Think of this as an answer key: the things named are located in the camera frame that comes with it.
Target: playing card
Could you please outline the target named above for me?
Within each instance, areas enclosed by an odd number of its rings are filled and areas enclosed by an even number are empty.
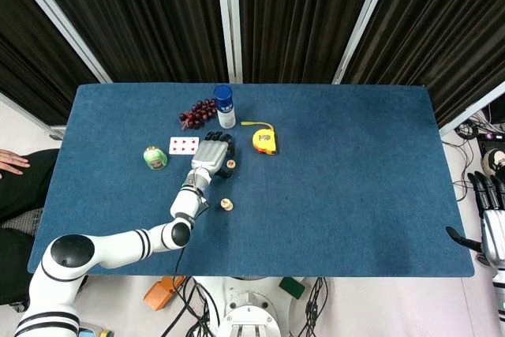
[[[171,137],[168,154],[171,155],[194,155],[198,149],[198,137]]]

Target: yellow tape measure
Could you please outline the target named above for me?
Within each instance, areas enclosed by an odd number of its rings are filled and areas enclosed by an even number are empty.
[[[270,129],[259,129],[252,136],[252,146],[259,153],[267,153],[269,155],[277,152],[277,145],[275,144],[275,131],[274,127],[267,122],[241,122],[241,125],[266,125]]]

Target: person's arm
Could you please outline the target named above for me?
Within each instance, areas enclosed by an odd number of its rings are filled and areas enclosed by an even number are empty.
[[[30,167],[30,163],[26,158],[23,158],[16,153],[0,149],[0,170],[9,171],[10,173],[16,175],[22,175],[23,171],[17,169],[17,167]]]

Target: white bottle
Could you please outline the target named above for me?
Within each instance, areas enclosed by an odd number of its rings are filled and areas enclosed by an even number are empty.
[[[235,120],[235,109],[232,108],[230,111],[224,113],[218,110],[218,120],[219,124],[221,125],[221,128],[224,129],[230,129],[235,126],[235,123],[237,122]]]
[[[218,111],[218,120],[219,124],[224,129],[233,128],[236,123],[234,102],[231,95],[231,88],[226,84],[220,84],[214,88],[215,107]]]

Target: red grapes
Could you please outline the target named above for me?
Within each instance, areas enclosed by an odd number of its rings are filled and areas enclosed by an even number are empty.
[[[198,100],[191,110],[179,115],[182,130],[199,129],[212,118],[217,116],[215,99]]]

